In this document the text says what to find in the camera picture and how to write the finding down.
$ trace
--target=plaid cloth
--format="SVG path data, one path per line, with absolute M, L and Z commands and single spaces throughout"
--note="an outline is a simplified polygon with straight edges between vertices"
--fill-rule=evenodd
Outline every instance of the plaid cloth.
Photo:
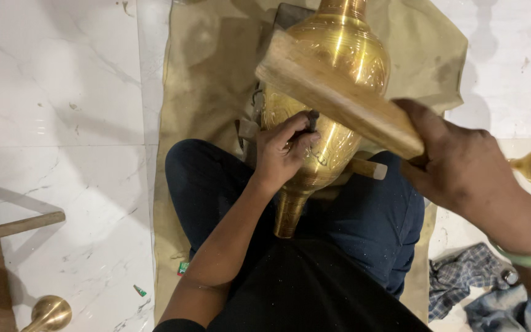
M 484 243 L 471 246 L 458 256 L 430 260 L 429 321 L 446 317 L 470 294 L 470 286 L 509 288 L 501 277 L 502 271 L 503 265 Z

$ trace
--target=brass vase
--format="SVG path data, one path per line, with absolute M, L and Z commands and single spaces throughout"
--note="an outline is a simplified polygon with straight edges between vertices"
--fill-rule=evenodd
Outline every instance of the brass vase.
M 287 33 L 299 45 L 315 50 L 321 61 L 350 77 L 363 89 L 384 95 L 389 58 L 364 20 L 365 0 L 321 0 L 319 9 Z M 271 86 L 264 87 L 262 130 L 284 122 L 310 108 Z M 331 184 L 357 152 L 361 136 L 321 115 L 317 121 L 321 139 L 307 151 L 303 166 L 279 192 L 274 234 L 292 238 L 306 200 Z

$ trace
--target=wooden block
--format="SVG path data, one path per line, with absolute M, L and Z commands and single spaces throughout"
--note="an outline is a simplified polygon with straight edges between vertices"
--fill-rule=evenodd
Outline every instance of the wooden block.
M 255 75 L 404 159 L 424 153 L 402 109 L 340 75 L 281 30 L 274 32 Z

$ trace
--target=person's right hand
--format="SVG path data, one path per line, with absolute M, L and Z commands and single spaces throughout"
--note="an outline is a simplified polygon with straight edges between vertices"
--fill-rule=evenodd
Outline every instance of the person's right hand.
M 456 126 L 410 99 L 393 102 L 409 114 L 425 143 L 422 158 L 402 162 L 403 176 L 505 250 L 531 253 L 531 195 L 517 183 L 497 140 L 485 130 Z

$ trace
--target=floor tile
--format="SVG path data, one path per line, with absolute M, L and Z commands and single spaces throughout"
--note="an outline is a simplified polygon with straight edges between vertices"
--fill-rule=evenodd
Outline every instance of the floor tile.
M 1 240 L 20 328 L 35 301 L 53 294 L 73 309 L 63 331 L 152 330 L 145 161 L 143 146 L 0 148 L 0 224 L 67 215 Z

